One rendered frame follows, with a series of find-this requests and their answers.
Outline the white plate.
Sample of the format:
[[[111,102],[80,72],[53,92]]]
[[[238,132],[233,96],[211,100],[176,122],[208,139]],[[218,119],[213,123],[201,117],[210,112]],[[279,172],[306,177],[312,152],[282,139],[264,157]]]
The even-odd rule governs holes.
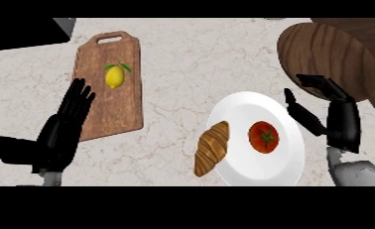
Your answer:
[[[217,103],[207,127],[229,123],[227,154],[216,171],[227,185],[295,185],[304,167],[298,126],[282,105],[244,91]]]

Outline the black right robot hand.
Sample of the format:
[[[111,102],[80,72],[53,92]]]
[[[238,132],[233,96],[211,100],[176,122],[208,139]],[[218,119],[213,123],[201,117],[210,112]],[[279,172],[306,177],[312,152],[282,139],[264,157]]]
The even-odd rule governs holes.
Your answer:
[[[317,117],[297,103],[294,94],[286,88],[283,97],[286,112],[304,129],[316,136],[326,136],[326,145],[357,154],[360,148],[360,116],[354,98],[323,75],[298,74],[295,76],[304,87],[316,88],[329,100],[326,125]]]

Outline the yellow lemon with leaves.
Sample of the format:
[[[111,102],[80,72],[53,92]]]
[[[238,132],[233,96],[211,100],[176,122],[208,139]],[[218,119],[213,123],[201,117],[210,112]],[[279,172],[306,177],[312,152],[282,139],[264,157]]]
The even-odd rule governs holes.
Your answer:
[[[105,70],[105,84],[111,89],[120,88],[124,84],[124,73],[131,71],[128,64],[118,62],[117,64],[108,64]]]

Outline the red tomato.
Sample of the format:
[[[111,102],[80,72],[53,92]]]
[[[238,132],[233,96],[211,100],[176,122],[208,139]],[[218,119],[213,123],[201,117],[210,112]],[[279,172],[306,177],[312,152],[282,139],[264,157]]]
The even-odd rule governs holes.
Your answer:
[[[266,121],[258,121],[251,126],[248,136],[252,148],[261,154],[270,154],[281,141],[279,132],[275,126]]]

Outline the brown croissant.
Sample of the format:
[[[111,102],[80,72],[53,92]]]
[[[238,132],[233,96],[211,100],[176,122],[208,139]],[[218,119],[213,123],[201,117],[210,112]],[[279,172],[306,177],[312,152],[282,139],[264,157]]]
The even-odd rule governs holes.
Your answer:
[[[198,177],[204,176],[227,155],[230,138],[229,122],[218,122],[201,135],[195,153],[195,170]]]

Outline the black appliance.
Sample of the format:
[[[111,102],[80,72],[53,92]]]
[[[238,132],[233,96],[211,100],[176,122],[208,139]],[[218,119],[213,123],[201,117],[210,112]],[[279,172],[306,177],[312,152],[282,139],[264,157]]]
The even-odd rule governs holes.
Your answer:
[[[75,18],[0,19],[0,51],[66,43],[75,22]]]

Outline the brown wooden cutting board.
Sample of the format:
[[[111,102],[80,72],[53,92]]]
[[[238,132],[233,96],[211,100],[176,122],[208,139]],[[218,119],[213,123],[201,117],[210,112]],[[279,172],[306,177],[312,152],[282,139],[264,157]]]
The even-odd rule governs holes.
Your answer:
[[[83,78],[94,100],[81,140],[143,127],[139,39],[118,31],[94,35],[78,47],[72,78]]]

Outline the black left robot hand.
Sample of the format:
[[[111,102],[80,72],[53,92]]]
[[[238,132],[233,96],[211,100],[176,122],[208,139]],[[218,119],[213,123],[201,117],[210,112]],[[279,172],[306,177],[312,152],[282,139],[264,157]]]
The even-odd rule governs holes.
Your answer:
[[[9,165],[30,165],[32,173],[62,172],[75,157],[93,101],[92,87],[77,78],[37,140],[0,136],[0,161]]]

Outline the brown wooden bowl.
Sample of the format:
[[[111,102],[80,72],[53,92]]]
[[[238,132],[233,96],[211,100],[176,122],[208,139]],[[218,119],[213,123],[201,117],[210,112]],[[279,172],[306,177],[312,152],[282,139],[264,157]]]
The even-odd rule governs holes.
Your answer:
[[[312,18],[291,25],[278,54],[288,78],[310,95],[325,98],[301,86],[297,74],[329,77],[357,102],[368,100],[375,107],[375,18]]]

